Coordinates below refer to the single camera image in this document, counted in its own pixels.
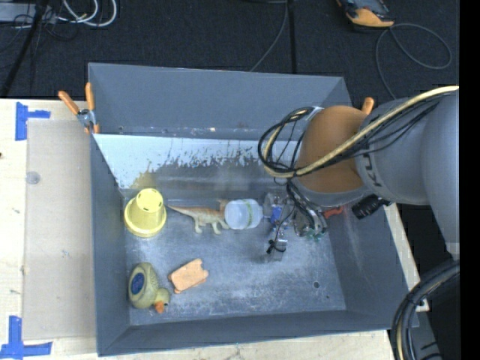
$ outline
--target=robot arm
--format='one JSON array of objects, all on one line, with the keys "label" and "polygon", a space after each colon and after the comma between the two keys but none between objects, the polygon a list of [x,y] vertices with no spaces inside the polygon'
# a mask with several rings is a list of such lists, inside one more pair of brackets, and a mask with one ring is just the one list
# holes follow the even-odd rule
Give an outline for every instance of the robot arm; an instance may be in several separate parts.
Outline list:
[{"label": "robot arm", "polygon": [[318,112],[290,170],[267,162],[276,132],[263,151],[259,144],[259,153],[270,175],[291,181],[321,209],[368,197],[379,205],[430,205],[457,257],[458,131],[458,86],[448,86],[384,103],[370,114],[349,106]]}]

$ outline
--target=sponge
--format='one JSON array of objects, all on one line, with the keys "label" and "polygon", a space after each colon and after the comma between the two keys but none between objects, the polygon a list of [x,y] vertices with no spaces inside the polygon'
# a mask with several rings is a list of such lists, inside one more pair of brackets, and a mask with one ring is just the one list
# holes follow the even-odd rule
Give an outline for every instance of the sponge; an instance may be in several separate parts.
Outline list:
[{"label": "sponge", "polygon": [[201,259],[195,259],[168,275],[168,280],[175,287],[175,293],[181,293],[188,288],[205,283],[209,272],[202,268],[202,264]]}]

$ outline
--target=cable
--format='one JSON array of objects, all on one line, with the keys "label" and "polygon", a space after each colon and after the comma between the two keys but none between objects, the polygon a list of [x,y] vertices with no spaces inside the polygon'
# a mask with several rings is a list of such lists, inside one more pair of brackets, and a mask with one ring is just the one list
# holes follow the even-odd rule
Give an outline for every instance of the cable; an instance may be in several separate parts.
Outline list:
[{"label": "cable", "polygon": [[[419,29],[423,29],[424,31],[427,31],[429,33],[431,33],[433,36],[435,36],[436,38],[438,38],[442,44],[445,46],[445,48],[447,49],[448,51],[448,61],[444,64],[444,65],[440,65],[440,66],[434,66],[434,65],[429,65],[429,64],[425,64],[421,61],[419,61],[418,59],[414,58],[410,53],[408,53],[408,51],[402,46],[402,44],[400,43],[400,41],[397,39],[397,37],[395,36],[395,33],[393,31],[393,28],[398,28],[398,27],[401,27],[401,26],[412,26],[412,27],[415,27],[415,28],[419,28]],[[421,25],[416,25],[416,24],[412,24],[412,23],[404,23],[404,24],[394,24],[393,26],[389,27],[388,29],[386,29],[384,32],[382,32],[382,34],[378,37],[378,40],[376,41],[376,47],[375,47],[375,62],[376,62],[376,69],[378,70],[378,73],[380,75],[380,78],[382,79],[382,82],[383,82],[383,85],[386,87],[388,93],[394,98],[396,99],[395,95],[393,94],[392,90],[389,88],[388,84],[386,83],[386,80],[385,80],[385,77],[383,76],[383,72],[381,71],[380,69],[380,63],[379,63],[379,48],[380,48],[380,41],[382,40],[383,36],[385,36],[385,34],[387,33],[390,33],[391,36],[394,38],[395,42],[397,43],[397,45],[400,47],[400,49],[410,58],[412,59],[414,62],[416,62],[417,64],[421,65],[422,67],[425,67],[425,68],[428,68],[428,69],[435,69],[435,70],[439,70],[439,69],[445,69],[447,68],[451,63],[452,63],[452,51],[450,50],[448,44],[438,35],[436,34],[435,32],[431,31],[430,29],[428,28],[425,28]]]},{"label": "cable", "polygon": [[67,3],[67,0],[61,0],[61,2],[65,6],[65,8],[67,8],[67,11],[75,18],[75,20],[70,20],[70,19],[67,19],[67,18],[61,17],[61,16],[57,16],[57,18],[59,20],[67,21],[69,23],[84,23],[84,22],[87,22],[89,20],[92,20],[97,15],[97,12],[98,12],[98,1],[97,0],[93,0],[94,6],[95,6],[94,12],[90,16],[87,16],[87,17],[86,17],[86,13],[84,13],[82,16],[78,16],[77,13],[75,13],[75,11]]},{"label": "cable", "polygon": [[22,49],[20,50],[19,55],[16,57],[13,67],[10,69],[10,73],[1,87],[0,98],[7,97],[11,88],[11,84],[15,80],[15,76],[17,75],[23,58],[25,57],[26,51],[32,42],[33,35],[37,30],[38,25],[41,23],[42,18],[44,17],[44,13],[47,9],[49,1],[50,0],[38,0],[37,4],[35,5],[35,16],[33,23],[31,24],[31,28],[28,30],[27,38],[23,42]]},{"label": "cable", "polygon": [[[343,144],[339,145],[337,148],[335,148],[333,151],[330,153],[326,154],[324,157],[320,158],[319,160],[304,166],[302,168],[298,169],[282,169],[282,168],[275,168],[272,166],[269,166],[269,157],[271,157],[272,154],[272,146],[273,142],[277,139],[278,134],[280,133],[281,129],[284,127],[285,124],[276,124],[273,127],[271,127],[267,132],[265,132],[262,137],[260,138],[260,141],[258,143],[258,152],[259,152],[259,158],[260,160],[264,163],[264,168],[265,170],[274,177],[278,178],[283,178],[283,179],[289,179],[293,178],[296,176],[304,176],[307,175],[308,173],[313,172],[314,170],[318,170],[322,167],[324,167],[328,162],[332,161],[335,157],[341,155],[344,153],[347,149],[350,147],[354,146],[357,142],[361,141],[364,139],[371,131],[375,130],[378,128],[381,124],[387,122],[388,120],[394,118],[395,116],[398,116],[401,114],[404,110],[412,107],[413,105],[427,100],[428,98],[433,98],[437,95],[445,94],[448,92],[454,92],[457,91],[459,87],[457,85],[453,86],[446,86],[446,87],[440,87],[440,88],[435,88],[432,89],[431,91],[424,92],[422,94],[419,94],[404,103],[402,103],[399,106],[396,106],[389,111],[385,112],[382,116],[380,116],[378,119],[372,121],[368,126],[360,130],[358,133],[356,133],[354,136],[350,137],[348,140],[346,140]],[[313,110],[313,107],[310,107],[309,109],[297,109],[296,111],[291,112],[292,117],[297,117],[301,116],[304,117],[307,114],[311,113]],[[265,149],[262,151],[262,143],[265,140],[266,136],[273,131],[273,134],[270,136],[268,139]]]},{"label": "cable", "polygon": [[284,32],[285,25],[287,24],[287,19],[288,19],[288,5],[287,5],[287,0],[284,1],[285,3],[285,14],[283,15],[283,20],[282,20],[282,25],[280,26],[280,29],[278,30],[277,36],[275,36],[275,39],[273,40],[273,43],[271,46],[267,49],[267,51],[263,54],[263,56],[260,58],[259,61],[256,62],[256,64],[249,70],[249,72],[255,71],[257,67],[263,62],[265,57],[273,50],[273,47],[275,47],[275,44],[278,42],[278,39],[280,38],[281,34]]},{"label": "cable", "polygon": [[416,308],[426,298],[438,293],[453,281],[460,280],[460,261],[438,265],[405,296],[394,316],[390,334],[391,348],[397,360],[415,360],[410,329]]},{"label": "cable", "polygon": [[285,14],[283,16],[283,21],[280,26],[280,29],[278,30],[277,36],[275,37],[273,43],[271,46],[267,49],[267,51],[263,54],[263,56],[260,58],[260,60],[249,70],[249,72],[253,72],[257,69],[257,67],[263,62],[265,57],[273,50],[274,46],[277,44],[278,39],[280,38],[281,34],[283,33],[285,29],[285,25],[287,24],[288,20],[288,4],[287,0],[247,0],[249,2],[256,2],[256,3],[264,3],[264,4],[285,4]]},{"label": "cable", "polygon": [[67,18],[59,16],[59,15],[57,16],[57,18],[61,21],[65,21],[65,22],[68,22],[68,23],[73,23],[73,24],[80,24],[81,23],[81,24],[85,24],[86,26],[92,26],[92,27],[96,27],[96,28],[106,27],[106,26],[109,26],[111,23],[113,23],[113,21],[117,17],[117,13],[118,13],[116,0],[110,0],[111,3],[112,3],[113,13],[112,13],[112,16],[105,22],[100,21],[101,20],[101,15],[100,15],[100,18],[99,18],[98,22],[92,22],[92,20],[97,16],[98,11],[99,11],[98,0],[92,0],[92,1],[94,2],[93,13],[90,16],[87,16],[86,13],[84,13],[82,16],[79,16],[71,8],[71,6],[68,4],[67,0],[61,0],[62,6],[65,6],[65,8],[67,8],[67,11],[69,12],[69,14],[74,19],[73,20],[72,19],[67,19]]}]

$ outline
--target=tabletop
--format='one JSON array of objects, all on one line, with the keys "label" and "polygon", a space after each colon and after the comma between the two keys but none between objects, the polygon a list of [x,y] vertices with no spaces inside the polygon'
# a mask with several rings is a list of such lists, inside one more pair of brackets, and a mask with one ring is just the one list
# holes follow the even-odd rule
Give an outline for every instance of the tabletop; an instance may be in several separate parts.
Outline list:
[{"label": "tabletop", "polygon": [[[68,108],[60,100],[32,100],[32,99],[3,99],[0,100],[0,343],[8,342],[9,316],[28,317],[25,320],[23,336],[25,345],[42,344],[52,342],[52,351],[49,355],[41,356],[53,359],[96,359],[95,348],[95,330],[89,327],[94,326],[95,322],[90,321],[91,325],[83,327],[86,331],[81,334],[75,334],[78,329],[68,326],[68,320],[65,326],[57,327],[56,332],[51,334],[48,329],[43,331],[38,328],[41,324],[36,321],[32,311],[32,302],[36,295],[28,295],[26,292],[34,292],[35,288],[27,286],[26,278],[35,273],[34,268],[26,265],[26,257],[31,250],[38,249],[26,244],[29,240],[31,230],[26,228],[29,220],[28,209],[32,209],[29,200],[35,196],[27,198],[28,180],[32,177],[27,176],[28,156],[29,156],[29,136],[24,140],[15,140],[15,130],[17,123],[17,103],[28,107],[28,111],[46,110],[49,112],[49,118],[31,117],[26,121],[26,130],[32,131],[34,135],[40,135],[42,143],[50,148],[59,148],[68,143],[65,137],[70,137],[72,143],[75,140],[81,140],[87,136],[83,132],[81,124],[72,115]],[[86,107],[85,102],[77,102],[79,107]],[[48,126],[35,127],[36,124]],[[58,142],[59,133],[64,137],[63,142]],[[57,158],[69,158],[69,154],[59,154]],[[57,185],[65,185],[66,179],[58,177]],[[78,193],[70,192],[72,198],[78,197]],[[64,210],[61,207],[73,206],[68,201],[60,202],[56,211],[61,214]],[[419,281],[419,274],[415,267],[413,255],[410,250],[404,228],[401,223],[400,215],[394,205],[385,207],[388,222],[391,227],[393,242],[397,246],[400,263],[405,273],[406,282],[409,288],[413,288]],[[64,218],[62,223],[69,223]],[[55,234],[55,226],[45,226],[51,236]],[[49,239],[49,244],[55,244],[55,237]],[[69,255],[67,251],[62,253],[62,258]],[[71,288],[68,279],[57,277],[57,287]],[[81,316],[82,311],[78,303],[70,300],[63,304],[73,316]],[[52,310],[52,314],[62,315],[62,310]],[[113,356],[117,359],[138,359],[138,355],[119,355]],[[270,340],[260,343],[242,343],[224,346],[208,346],[194,349],[170,350],[166,352],[143,353],[141,359],[178,359],[178,360],[216,360],[216,359],[393,359],[392,348],[390,347],[387,331],[365,331],[352,334],[330,334],[314,337],[300,337],[288,340]]]}]

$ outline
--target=gray bin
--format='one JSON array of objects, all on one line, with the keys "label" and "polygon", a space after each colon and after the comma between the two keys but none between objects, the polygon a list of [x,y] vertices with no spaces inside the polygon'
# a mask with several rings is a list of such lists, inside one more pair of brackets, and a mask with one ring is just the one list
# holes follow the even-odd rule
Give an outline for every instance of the gray bin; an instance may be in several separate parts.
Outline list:
[{"label": "gray bin", "polygon": [[[267,219],[196,234],[189,217],[167,209],[147,239],[123,222],[125,203],[152,186],[166,204],[211,207],[282,191],[258,161],[261,133],[299,107],[351,105],[342,78],[94,63],[88,81],[101,127],[91,137],[99,356],[390,329],[408,287],[382,209],[358,220],[345,207],[319,241],[287,231],[281,261],[266,253]],[[220,158],[179,163],[225,142]],[[207,281],[174,294],[167,275],[197,257]],[[172,292],[162,314],[128,301],[128,275],[141,261]]]}]

